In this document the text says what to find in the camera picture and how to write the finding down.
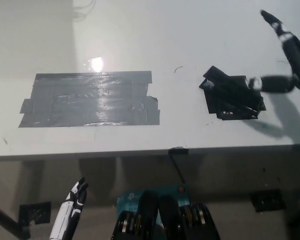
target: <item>small black wire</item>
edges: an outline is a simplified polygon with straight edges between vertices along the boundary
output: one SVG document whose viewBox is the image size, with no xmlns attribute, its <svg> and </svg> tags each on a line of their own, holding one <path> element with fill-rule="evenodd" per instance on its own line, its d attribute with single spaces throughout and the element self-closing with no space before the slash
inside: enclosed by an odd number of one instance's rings
<svg viewBox="0 0 300 240">
<path fill-rule="evenodd" d="M 172 164 L 173 164 L 173 166 L 174 166 L 176 172 L 178 173 L 181 182 L 182 182 L 183 184 L 186 184 L 185 178 L 184 178 L 184 176 L 182 176 L 182 173 L 181 173 L 181 171 L 180 171 L 180 169 L 179 169 L 179 167 L 178 167 L 176 161 L 174 160 L 174 158 L 172 157 L 171 154 L 169 154 L 169 158 L 170 158 L 170 160 L 171 160 L 171 162 L 172 162 Z"/>
</svg>

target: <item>white table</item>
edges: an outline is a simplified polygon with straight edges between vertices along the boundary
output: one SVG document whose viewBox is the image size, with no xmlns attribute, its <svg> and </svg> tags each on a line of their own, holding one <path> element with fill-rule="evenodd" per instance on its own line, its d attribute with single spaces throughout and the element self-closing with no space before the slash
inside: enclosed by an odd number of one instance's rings
<svg viewBox="0 0 300 240">
<path fill-rule="evenodd" d="M 291 73 L 260 9 L 300 39 L 300 0 L 0 0 L 0 160 L 300 145 L 299 90 L 262 94 L 259 120 L 222 121 L 198 88 L 212 65 Z M 85 72 L 93 58 L 104 72 L 152 71 L 160 125 L 18 128 L 37 73 Z"/>
</svg>

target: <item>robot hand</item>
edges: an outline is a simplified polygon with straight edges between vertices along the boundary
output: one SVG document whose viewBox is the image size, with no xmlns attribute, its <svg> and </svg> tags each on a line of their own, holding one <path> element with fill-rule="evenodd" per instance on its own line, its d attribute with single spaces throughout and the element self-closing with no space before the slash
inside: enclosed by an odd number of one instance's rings
<svg viewBox="0 0 300 240">
<path fill-rule="evenodd" d="M 71 189 L 56 216 L 50 240 L 71 240 L 87 197 L 88 184 L 81 178 Z"/>
<path fill-rule="evenodd" d="M 247 79 L 250 89 L 268 93 L 287 93 L 300 89 L 300 40 L 275 16 L 261 10 L 264 20 L 275 30 L 284 54 L 292 68 L 292 76 L 264 76 Z"/>
</svg>

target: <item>floor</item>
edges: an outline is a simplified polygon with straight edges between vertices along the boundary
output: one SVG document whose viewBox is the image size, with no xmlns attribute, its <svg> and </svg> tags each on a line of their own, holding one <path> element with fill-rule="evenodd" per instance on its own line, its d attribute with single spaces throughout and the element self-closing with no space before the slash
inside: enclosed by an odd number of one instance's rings
<svg viewBox="0 0 300 240">
<path fill-rule="evenodd" d="M 207 204 L 222 240 L 299 240 L 286 219 L 300 207 L 300 152 L 227 152 L 178 156 L 192 201 Z M 17 219 L 19 205 L 52 203 L 50 224 L 32 225 L 31 239 L 49 239 L 59 206 L 81 177 L 88 198 L 73 239 L 109 239 L 116 198 L 128 190 L 178 184 L 167 156 L 0 162 L 0 209 Z M 249 193 L 281 189 L 286 210 L 256 213 Z M 0 227 L 0 239 L 15 239 Z"/>
</svg>

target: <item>gray duct tape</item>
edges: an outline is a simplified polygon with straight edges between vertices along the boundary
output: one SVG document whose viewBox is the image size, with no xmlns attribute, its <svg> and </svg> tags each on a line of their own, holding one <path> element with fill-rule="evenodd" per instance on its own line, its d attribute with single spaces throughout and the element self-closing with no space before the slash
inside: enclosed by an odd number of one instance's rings
<svg viewBox="0 0 300 240">
<path fill-rule="evenodd" d="M 34 86 L 31 99 L 44 100 L 62 96 L 78 98 L 132 98 L 132 96 L 147 96 L 148 84 L 126 83 L 112 85 L 58 85 L 58 86 Z"/>
<path fill-rule="evenodd" d="M 67 112 L 104 112 L 119 110 L 158 110 L 158 101 L 150 96 L 117 98 L 117 97 L 68 97 L 62 96 L 46 101 L 25 99 L 21 114 L 67 113 Z"/>
<path fill-rule="evenodd" d="M 34 80 L 34 86 L 112 85 L 128 83 L 151 84 L 151 71 L 43 73 L 37 74 Z"/>
<path fill-rule="evenodd" d="M 159 125 L 160 110 L 102 112 L 50 112 L 24 114 L 19 128 L 79 127 L 111 125 Z"/>
<path fill-rule="evenodd" d="M 20 128 L 159 125 L 151 71 L 37 74 Z"/>
</svg>

